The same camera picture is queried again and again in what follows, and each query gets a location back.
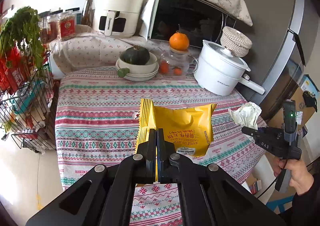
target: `waffle sandwich package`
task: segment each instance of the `waffle sandwich package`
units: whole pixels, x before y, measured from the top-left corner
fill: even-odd
[[[136,150],[148,141],[149,130],[162,128],[164,140],[172,142],[176,152],[194,157],[204,156],[213,141],[211,115],[217,104],[195,108],[168,109],[141,99]]]

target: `orange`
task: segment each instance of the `orange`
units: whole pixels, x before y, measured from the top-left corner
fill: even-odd
[[[185,50],[188,48],[189,46],[189,39],[188,37],[183,34],[183,33],[179,33],[178,31],[173,34],[170,39],[169,39],[169,44],[173,49],[176,50]]]
[[[173,73],[174,73],[175,75],[177,75],[177,76],[180,76],[180,75],[182,75],[182,70],[181,70],[180,67],[175,67],[175,68],[173,69]]]
[[[169,72],[169,64],[166,61],[160,63],[159,72],[162,74],[167,74]]]

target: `crumpled tissue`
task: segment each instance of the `crumpled tissue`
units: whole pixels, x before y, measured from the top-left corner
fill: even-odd
[[[253,102],[247,102],[235,111],[228,109],[228,112],[233,121],[236,124],[239,124],[241,127],[246,126],[256,130],[258,129],[257,121],[259,115],[261,114],[261,108],[257,104]]]

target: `green vegetable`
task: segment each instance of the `green vegetable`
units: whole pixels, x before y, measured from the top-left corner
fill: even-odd
[[[121,68],[121,69],[119,69],[118,70],[118,76],[120,77],[120,78],[123,78],[123,77],[125,77],[128,73],[130,73],[130,69],[129,68]]]
[[[120,59],[128,64],[145,65],[150,60],[150,53],[146,48],[135,45],[122,53]]]
[[[34,65],[42,68],[44,47],[40,40],[38,11],[31,7],[18,9],[0,32],[0,58],[16,45],[25,55],[31,55]]]

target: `cable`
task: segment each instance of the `cable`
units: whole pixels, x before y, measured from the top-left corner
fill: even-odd
[[[273,182],[263,191],[262,194],[260,194],[257,199],[259,199],[266,191],[268,191],[268,189],[277,181],[278,177],[279,177],[280,174],[278,174],[278,176],[273,180]]]
[[[307,165],[307,167],[309,167],[310,165],[312,165],[315,161],[317,161],[318,159],[316,160],[313,160],[309,165]]]
[[[278,177],[276,177],[273,182],[263,191],[262,194],[260,194],[257,199],[259,199],[266,191],[268,191],[268,189],[277,181]]]

